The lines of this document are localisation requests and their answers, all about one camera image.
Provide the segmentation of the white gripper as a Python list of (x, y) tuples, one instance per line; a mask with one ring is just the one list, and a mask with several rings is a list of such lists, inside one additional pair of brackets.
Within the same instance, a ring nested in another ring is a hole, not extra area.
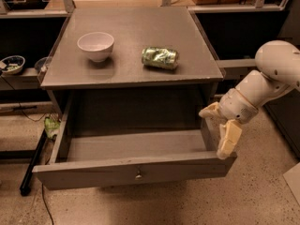
[(226, 159), (231, 155), (242, 134), (241, 124), (248, 123), (257, 113), (258, 109), (235, 88), (230, 89), (219, 103), (214, 102), (200, 110), (201, 118), (228, 119), (224, 125), (219, 126), (220, 140), (217, 148), (219, 159)]

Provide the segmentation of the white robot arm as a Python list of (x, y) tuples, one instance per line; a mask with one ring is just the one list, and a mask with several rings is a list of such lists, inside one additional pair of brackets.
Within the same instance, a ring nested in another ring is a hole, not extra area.
[(262, 105), (299, 89), (300, 51), (291, 43), (283, 40), (264, 43), (255, 54), (255, 65), (257, 69), (250, 71), (219, 102), (199, 112), (201, 118), (215, 116), (227, 120), (219, 125), (219, 159), (231, 155), (241, 137), (241, 126), (256, 116)]

